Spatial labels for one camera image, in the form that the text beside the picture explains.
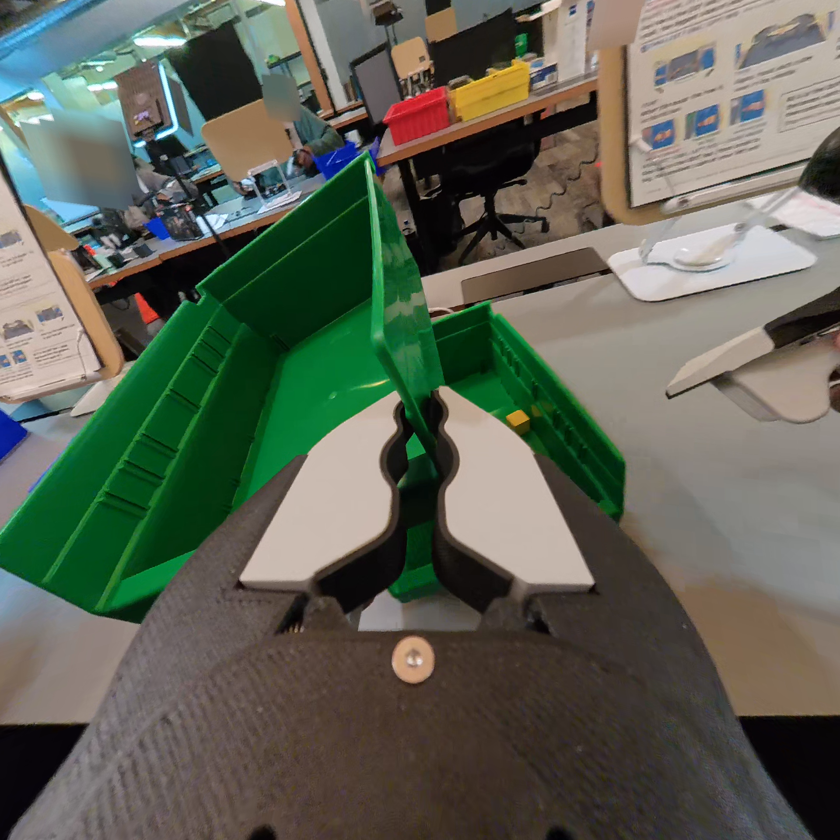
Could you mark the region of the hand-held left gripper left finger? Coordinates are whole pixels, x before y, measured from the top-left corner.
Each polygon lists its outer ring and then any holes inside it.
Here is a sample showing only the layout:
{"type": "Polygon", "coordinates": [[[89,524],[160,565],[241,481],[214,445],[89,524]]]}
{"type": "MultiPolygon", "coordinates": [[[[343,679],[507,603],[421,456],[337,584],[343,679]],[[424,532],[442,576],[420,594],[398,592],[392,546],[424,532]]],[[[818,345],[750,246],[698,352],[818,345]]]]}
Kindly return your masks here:
{"type": "Polygon", "coordinates": [[[298,458],[242,588],[330,597],[353,613],[392,585],[406,557],[407,441],[403,401],[389,392],[298,458]]]}

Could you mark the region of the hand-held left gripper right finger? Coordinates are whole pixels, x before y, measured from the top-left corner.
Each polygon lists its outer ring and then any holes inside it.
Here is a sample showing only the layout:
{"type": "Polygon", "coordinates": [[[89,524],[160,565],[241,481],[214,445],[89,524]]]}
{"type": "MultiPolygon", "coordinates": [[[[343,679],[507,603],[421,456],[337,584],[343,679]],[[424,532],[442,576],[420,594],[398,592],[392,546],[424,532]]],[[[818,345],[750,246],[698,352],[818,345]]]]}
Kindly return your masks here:
{"type": "Polygon", "coordinates": [[[550,486],[552,460],[447,385],[433,408],[432,554],[444,588],[481,614],[499,600],[592,593],[595,577],[550,486]]]}

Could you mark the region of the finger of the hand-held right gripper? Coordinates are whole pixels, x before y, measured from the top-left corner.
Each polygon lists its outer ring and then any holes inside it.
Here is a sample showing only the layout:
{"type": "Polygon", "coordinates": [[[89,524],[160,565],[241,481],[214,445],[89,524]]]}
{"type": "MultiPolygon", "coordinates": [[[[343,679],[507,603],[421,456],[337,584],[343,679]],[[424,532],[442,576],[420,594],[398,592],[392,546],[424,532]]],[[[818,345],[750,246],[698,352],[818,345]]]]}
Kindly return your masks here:
{"type": "Polygon", "coordinates": [[[666,386],[666,397],[675,398],[696,389],[774,350],[775,344],[763,328],[747,331],[688,360],[666,386]]]}
{"type": "Polygon", "coordinates": [[[764,355],[711,383],[758,421],[811,424],[831,410],[830,380],[838,366],[834,341],[812,341],[764,355]]]}

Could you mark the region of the white stand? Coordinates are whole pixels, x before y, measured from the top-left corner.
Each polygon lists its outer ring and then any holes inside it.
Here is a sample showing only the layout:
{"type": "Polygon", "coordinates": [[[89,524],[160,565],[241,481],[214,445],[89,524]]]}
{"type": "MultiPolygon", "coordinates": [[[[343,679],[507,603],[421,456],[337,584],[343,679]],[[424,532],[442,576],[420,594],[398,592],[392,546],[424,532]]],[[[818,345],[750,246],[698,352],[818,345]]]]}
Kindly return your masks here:
{"type": "Polygon", "coordinates": [[[771,218],[800,193],[810,161],[775,167],[713,187],[680,193],[661,203],[663,220],[636,248],[616,252],[606,264],[637,301],[664,302],[806,270],[816,263],[808,248],[770,228],[771,218]],[[737,223],[667,238],[684,215],[722,204],[726,197],[769,193],[737,223]]]}

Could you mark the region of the white paper sheet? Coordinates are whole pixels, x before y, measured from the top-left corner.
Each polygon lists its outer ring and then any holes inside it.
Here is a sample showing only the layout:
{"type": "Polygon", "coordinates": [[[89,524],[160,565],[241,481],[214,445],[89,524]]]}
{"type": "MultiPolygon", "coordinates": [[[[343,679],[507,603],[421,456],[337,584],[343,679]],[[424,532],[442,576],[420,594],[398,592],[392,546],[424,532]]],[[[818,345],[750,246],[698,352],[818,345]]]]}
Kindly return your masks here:
{"type": "Polygon", "coordinates": [[[782,206],[776,217],[780,224],[799,229],[814,238],[839,236],[839,205],[808,193],[797,193],[782,206]]]}

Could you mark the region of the printed instruction sheet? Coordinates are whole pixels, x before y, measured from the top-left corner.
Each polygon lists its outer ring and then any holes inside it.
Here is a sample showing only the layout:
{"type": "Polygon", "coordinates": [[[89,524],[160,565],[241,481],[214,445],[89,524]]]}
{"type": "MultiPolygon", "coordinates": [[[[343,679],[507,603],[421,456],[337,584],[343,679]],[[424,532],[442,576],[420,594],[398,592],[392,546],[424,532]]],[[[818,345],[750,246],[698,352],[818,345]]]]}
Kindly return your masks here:
{"type": "Polygon", "coordinates": [[[838,1],[646,2],[625,58],[631,207],[805,161],[838,128],[838,1]]]}

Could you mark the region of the wooden sheet board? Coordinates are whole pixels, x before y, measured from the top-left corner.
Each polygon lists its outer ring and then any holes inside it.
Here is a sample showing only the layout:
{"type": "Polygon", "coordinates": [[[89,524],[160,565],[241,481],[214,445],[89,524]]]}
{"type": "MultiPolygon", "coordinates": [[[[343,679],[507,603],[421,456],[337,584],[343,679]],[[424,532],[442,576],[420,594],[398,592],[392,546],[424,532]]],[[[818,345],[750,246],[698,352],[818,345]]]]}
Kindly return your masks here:
{"type": "Polygon", "coordinates": [[[231,182],[241,182],[250,170],[292,155],[292,144],[282,123],[272,119],[215,119],[202,127],[203,139],[222,173],[231,182]]]}
{"type": "Polygon", "coordinates": [[[810,161],[717,183],[692,192],[631,206],[631,139],[627,117],[627,46],[598,52],[597,114],[602,163],[601,196],[605,210],[619,224],[643,226],[699,210],[746,201],[798,185],[810,161]]]}

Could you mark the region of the black office chair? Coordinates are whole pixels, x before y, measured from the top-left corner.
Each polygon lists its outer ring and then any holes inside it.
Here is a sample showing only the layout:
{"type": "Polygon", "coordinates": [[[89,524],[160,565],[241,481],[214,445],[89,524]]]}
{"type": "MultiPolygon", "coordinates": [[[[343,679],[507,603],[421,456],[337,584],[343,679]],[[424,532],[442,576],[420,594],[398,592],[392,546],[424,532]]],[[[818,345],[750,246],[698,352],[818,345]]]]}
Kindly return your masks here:
{"type": "Polygon", "coordinates": [[[525,186],[538,155],[539,142],[534,140],[486,140],[450,147],[444,155],[437,188],[422,201],[430,235],[442,255],[452,253],[465,237],[469,237],[469,242],[458,254],[458,266],[473,256],[486,237],[493,242],[502,237],[524,249],[510,224],[538,224],[543,234],[550,231],[546,216],[497,210],[498,193],[512,186],[525,186]],[[482,214],[474,223],[465,224],[460,204],[473,198],[481,200],[482,214]]]}

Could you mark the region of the instruction board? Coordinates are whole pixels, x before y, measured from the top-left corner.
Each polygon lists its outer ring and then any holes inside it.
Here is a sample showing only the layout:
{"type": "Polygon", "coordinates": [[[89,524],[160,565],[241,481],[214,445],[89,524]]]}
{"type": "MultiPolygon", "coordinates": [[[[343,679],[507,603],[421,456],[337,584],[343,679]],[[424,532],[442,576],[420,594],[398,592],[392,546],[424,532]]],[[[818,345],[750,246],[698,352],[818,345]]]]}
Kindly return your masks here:
{"type": "Polygon", "coordinates": [[[123,352],[71,250],[1,174],[1,400],[18,404],[117,376],[123,352]]]}

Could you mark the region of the blue bin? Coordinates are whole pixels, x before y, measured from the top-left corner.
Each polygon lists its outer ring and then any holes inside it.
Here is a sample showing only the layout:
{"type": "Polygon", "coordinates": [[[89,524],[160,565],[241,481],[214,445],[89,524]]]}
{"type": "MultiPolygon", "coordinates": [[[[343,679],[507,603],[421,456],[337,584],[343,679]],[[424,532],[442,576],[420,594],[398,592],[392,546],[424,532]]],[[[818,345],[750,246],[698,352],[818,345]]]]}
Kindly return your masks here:
{"type": "Polygon", "coordinates": [[[337,150],[314,156],[313,160],[324,180],[329,181],[368,150],[364,146],[346,142],[337,150]]]}

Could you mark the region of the white standing sign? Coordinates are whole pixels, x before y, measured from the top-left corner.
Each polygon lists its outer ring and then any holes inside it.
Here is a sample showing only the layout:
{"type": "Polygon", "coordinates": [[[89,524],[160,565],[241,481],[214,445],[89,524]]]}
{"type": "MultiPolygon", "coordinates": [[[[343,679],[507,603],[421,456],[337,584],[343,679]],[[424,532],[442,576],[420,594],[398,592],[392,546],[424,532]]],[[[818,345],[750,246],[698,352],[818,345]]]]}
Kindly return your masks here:
{"type": "Polygon", "coordinates": [[[587,20],[586,1],[561,2],[557,30],[560,81],[572,81],[585,74],[587,20]]]}

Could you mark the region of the yellow bin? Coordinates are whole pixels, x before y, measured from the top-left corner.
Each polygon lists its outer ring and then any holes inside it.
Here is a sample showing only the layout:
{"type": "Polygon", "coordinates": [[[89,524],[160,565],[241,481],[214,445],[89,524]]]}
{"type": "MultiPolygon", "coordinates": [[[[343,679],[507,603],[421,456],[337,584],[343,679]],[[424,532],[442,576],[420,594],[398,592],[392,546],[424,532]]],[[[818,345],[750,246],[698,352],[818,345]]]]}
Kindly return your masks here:
{"type": "Polygon", "coordinates": [[[448,90],[453,122],[467,122],[525,101],[530,93],[530,64],[518,59],[483,78],[448,90]]]}

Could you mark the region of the red bin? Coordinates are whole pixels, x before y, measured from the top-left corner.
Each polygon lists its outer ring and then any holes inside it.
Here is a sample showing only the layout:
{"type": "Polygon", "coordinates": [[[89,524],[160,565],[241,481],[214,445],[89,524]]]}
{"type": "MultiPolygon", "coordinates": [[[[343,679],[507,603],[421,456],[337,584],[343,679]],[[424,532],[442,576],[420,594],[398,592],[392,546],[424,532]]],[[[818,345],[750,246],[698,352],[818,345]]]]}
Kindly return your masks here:
{"type": "Polygon", "coordinates": [[[450,125],[448,90],[436,87],[393,104],[384,120],[394,145],[405,145],[450,125]]]}

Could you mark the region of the black monitor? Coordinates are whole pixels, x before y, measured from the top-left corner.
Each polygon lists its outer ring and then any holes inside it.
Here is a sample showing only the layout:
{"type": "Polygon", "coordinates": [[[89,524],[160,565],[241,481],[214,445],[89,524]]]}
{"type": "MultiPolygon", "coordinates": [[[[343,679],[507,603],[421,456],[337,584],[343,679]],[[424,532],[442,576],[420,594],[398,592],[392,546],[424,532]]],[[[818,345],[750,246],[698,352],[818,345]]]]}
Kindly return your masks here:
{"type": "Polygon", "coordinates": [[[434,85],[483,78],[489,70],[509,67],[516,57],[517,23],[511,7],[428,47],[434,85]]]}

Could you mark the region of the black panel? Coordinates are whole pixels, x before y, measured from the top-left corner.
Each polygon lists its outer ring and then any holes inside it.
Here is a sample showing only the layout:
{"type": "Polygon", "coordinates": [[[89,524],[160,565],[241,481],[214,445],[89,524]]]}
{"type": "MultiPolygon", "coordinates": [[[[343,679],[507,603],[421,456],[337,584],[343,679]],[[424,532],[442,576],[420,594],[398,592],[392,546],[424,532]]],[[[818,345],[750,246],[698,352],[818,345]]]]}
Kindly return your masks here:
{"type": "Polygon", "coordinates": [[[263,98],[232,21],[167,50],[166,57],[205,121],[263,98]]]}

